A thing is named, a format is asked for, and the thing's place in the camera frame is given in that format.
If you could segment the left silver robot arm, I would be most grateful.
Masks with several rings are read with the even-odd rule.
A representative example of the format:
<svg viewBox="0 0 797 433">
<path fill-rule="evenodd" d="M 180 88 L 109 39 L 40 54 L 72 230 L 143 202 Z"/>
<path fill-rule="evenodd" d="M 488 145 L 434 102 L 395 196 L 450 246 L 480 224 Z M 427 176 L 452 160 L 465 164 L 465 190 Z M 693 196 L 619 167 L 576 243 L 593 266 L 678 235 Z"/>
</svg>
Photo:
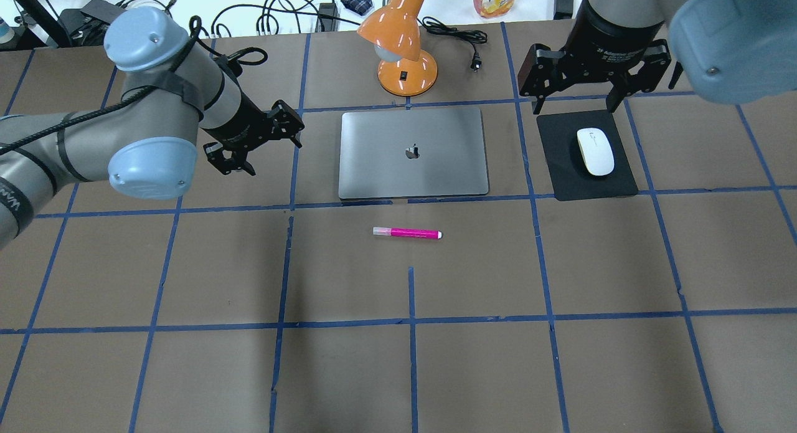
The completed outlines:
<svg viewBox="0 0 797 433">
<path fill-rule="evenodd" d="M 221 174 L 254 175 L 248 153 L 268 141 L 300 147 L 305 125 L 281 99 L 261 110 L 239 84 L 241 57 L 201 43 L 202 19 L 181 27 L 154 7 L 123 11 L 103 50 L 125 73 L 119 103 L 88 112 L 2 117 L 1 242 L 19 237 L 67 185 L 108 181 L 120 194 L 182 197 L 196 171 L 197 134 Z"/>
</svg>

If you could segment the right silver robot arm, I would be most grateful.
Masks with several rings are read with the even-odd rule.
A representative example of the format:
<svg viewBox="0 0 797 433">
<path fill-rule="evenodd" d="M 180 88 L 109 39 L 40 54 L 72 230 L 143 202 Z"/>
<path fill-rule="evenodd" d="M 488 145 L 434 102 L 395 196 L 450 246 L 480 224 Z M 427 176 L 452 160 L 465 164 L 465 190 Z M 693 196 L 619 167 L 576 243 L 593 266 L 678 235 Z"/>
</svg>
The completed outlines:
<svg viewBox="0 0 797 433">
<path fill-rule="evenodd" d="M 533 44 L 516 78 L 539 114 L 547 96 L 611 83 L 606 108 L 674 69 L 701 98 L 738 105 L 796 87 L 796 0 L 582 0 L 559 50 Z"/>
</svg>

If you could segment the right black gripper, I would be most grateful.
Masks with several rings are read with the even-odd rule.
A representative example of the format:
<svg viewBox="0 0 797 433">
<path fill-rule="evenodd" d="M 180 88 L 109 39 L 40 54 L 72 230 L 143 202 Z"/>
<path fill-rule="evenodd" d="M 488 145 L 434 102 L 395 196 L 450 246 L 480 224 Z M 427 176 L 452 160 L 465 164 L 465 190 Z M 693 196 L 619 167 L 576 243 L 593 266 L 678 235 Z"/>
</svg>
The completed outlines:
<svg viewBox="0 0 797 433">
<path fill-rule="evenodd" d="M 533 114 L 547 97 L 582 83 L 613 84 L 606 109 L 654 90 L 672 62 L 665 39 L 654 39 L 664 18 L 656 0 L 582 0 L 561 50 L 532 44 L 517 73 L 519 93 L 532 97 Z"/>
</svg>

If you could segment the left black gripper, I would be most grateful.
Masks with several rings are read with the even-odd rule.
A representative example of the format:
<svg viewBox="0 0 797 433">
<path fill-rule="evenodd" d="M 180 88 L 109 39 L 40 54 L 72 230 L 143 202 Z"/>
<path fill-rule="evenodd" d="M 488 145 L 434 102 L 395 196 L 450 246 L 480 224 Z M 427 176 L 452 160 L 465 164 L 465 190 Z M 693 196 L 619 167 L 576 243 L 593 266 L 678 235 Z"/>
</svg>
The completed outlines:
<svg viewBox="0 0 797 433">
<path fill-rule="evenodd" d="M 224 175 L 246 172 L 255 176 L 255 169 L 247 161 L 248 151 L 274 140 L 290 140 L 296 148 L 302 148 L 298 136 L 305 124 L 282 99 L 264 112 L 246 95 L 240 95 L 220 96 L 207 104 L 200 128 L 214 139 L 202 146 L 211 166 Z"/>
</svg>

